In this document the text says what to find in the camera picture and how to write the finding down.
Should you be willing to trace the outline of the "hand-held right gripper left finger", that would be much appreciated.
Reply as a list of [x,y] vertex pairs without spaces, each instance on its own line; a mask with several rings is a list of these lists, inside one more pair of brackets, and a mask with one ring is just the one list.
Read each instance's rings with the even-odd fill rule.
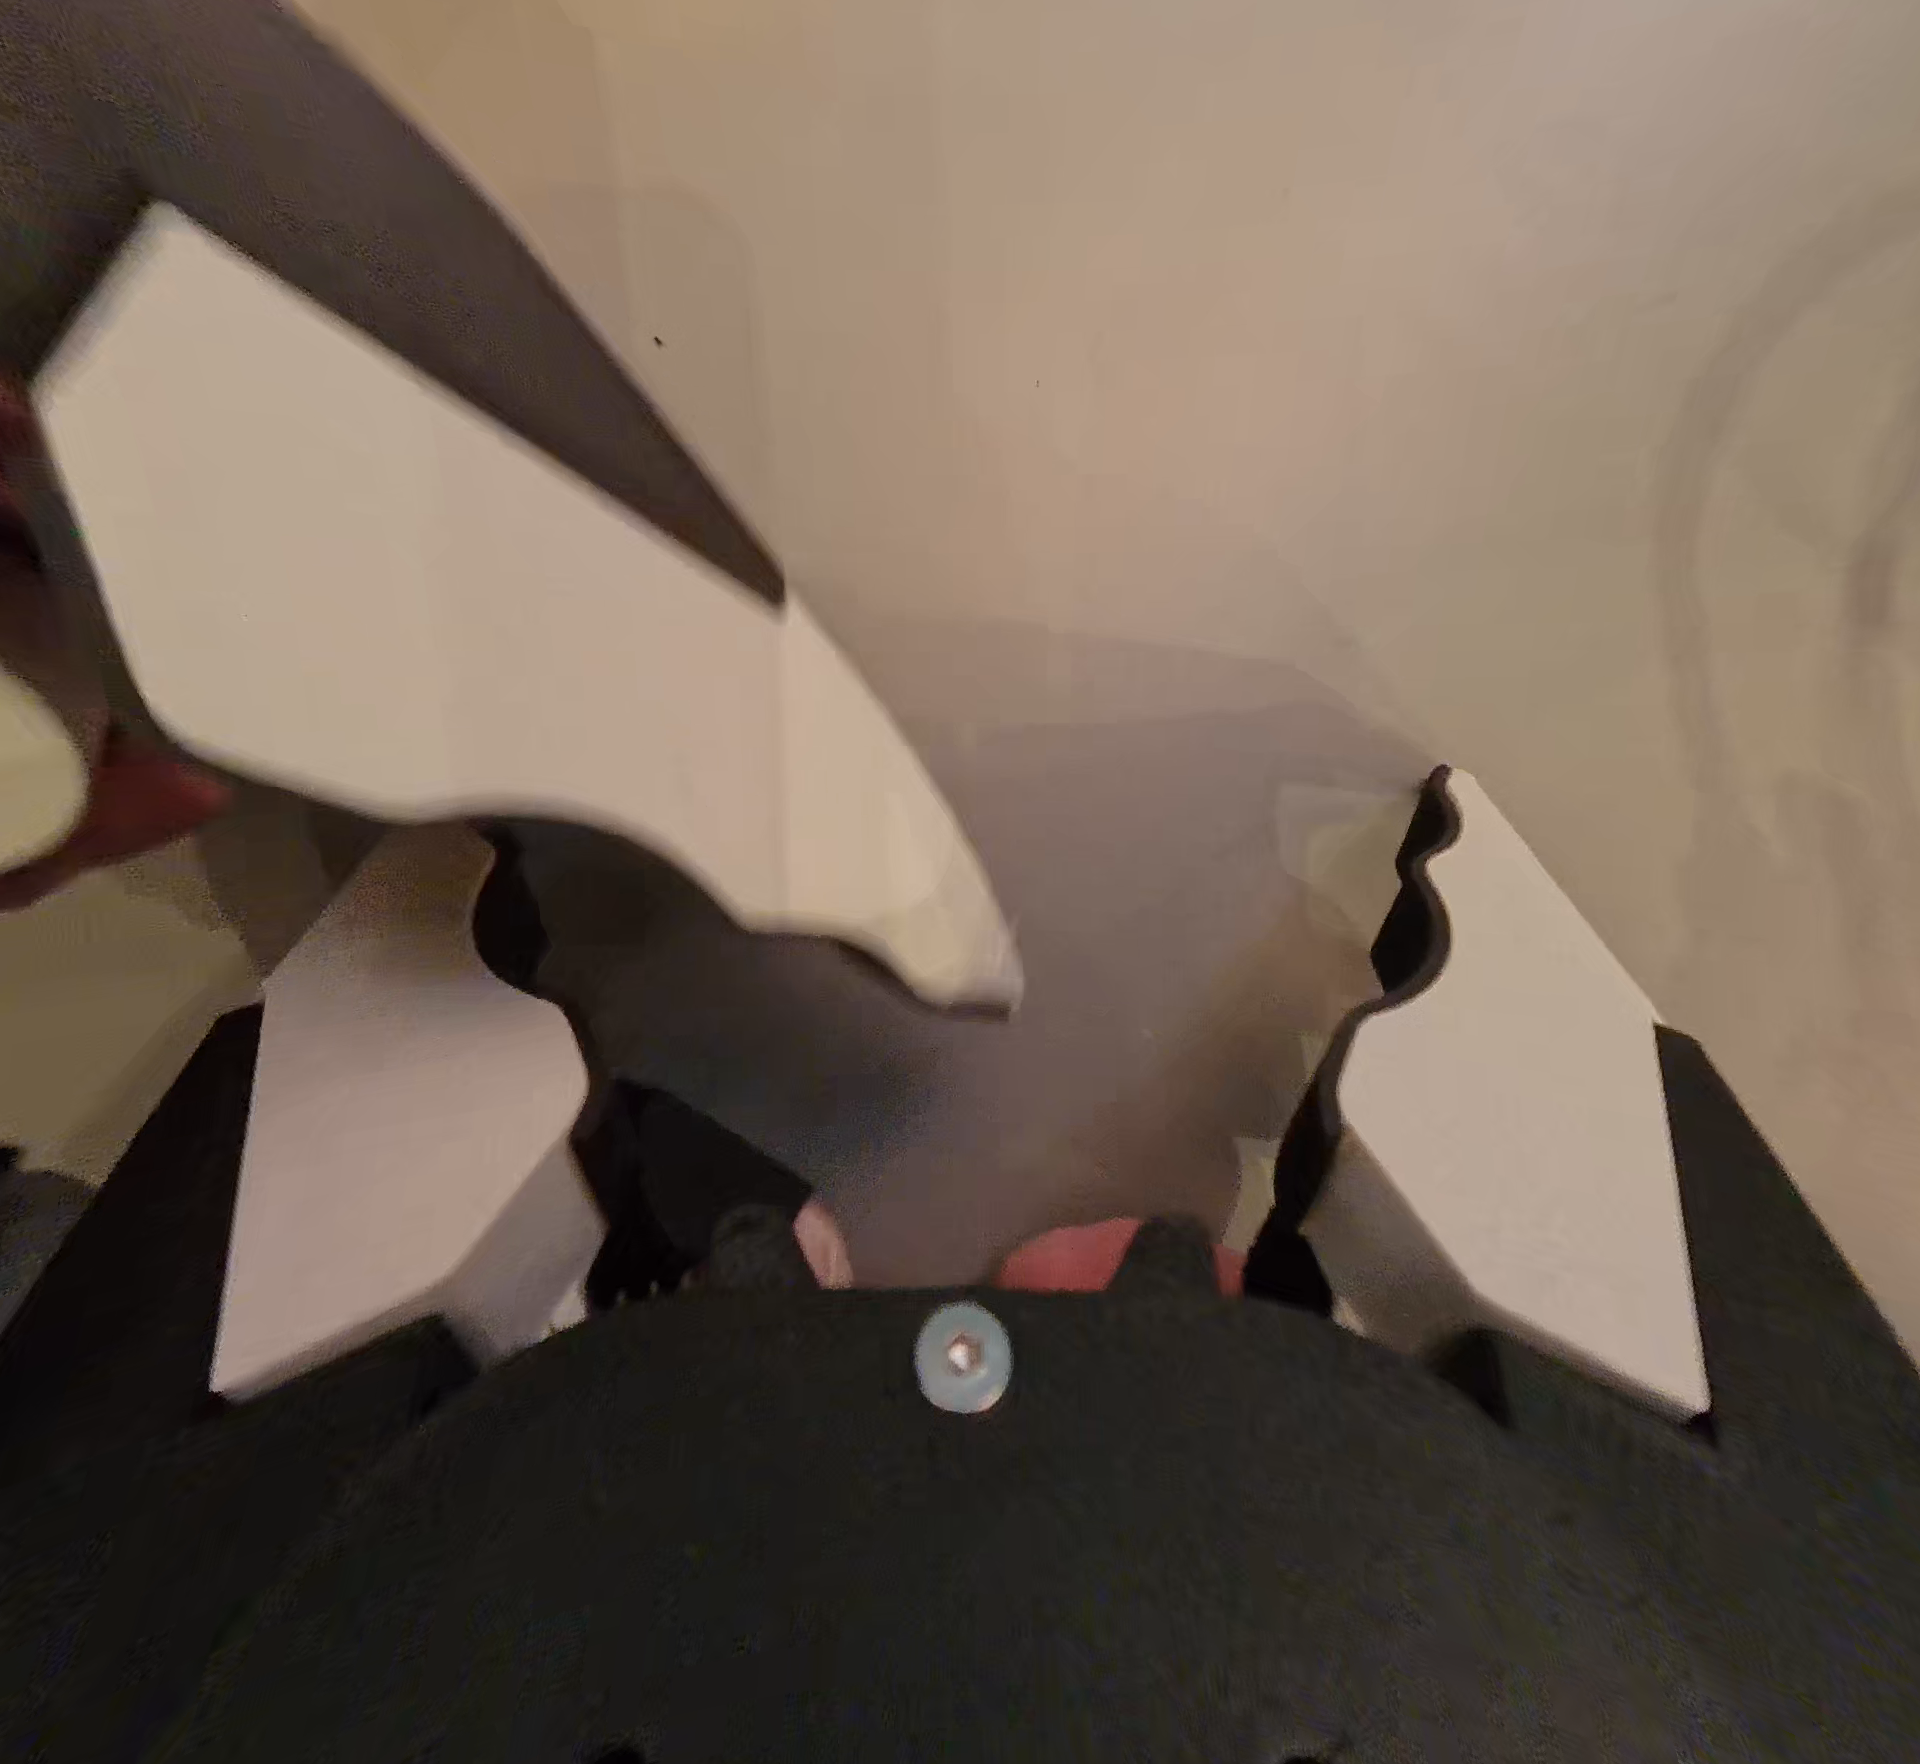
[[209,1369],[252,1399],[419,1318],[489,1367],[586,1316],[589,1064],[481,959],[492,847],[390,830],[263,984]]

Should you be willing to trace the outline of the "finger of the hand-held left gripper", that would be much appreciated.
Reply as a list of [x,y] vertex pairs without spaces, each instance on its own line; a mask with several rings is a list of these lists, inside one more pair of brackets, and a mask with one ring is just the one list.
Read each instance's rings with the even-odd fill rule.
[[795,597],[686,550],[185,216],[141,216],[34,387],[138,721],[385,822],[621,840],[751,933],[1007,1013],[1014,931],[893,715]]

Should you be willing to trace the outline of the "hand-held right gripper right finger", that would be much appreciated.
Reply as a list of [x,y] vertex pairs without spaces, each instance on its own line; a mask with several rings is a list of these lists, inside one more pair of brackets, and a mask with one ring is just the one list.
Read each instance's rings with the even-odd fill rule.
[[1433,1358],[1501,1332],[1669,1419],[1710,1410],[1659,1017],[1481,784],[1432,768],[1282,1130],[1247,1297]]

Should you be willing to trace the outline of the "person's right hand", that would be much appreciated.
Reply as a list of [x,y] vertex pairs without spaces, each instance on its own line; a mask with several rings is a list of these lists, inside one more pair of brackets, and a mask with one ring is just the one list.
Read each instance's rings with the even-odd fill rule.
[[992,1287],[1025,1295],[1241,1297],[1243,1260],[1188,1219],[1104,1220],[1043,1233],[1012,1251]]

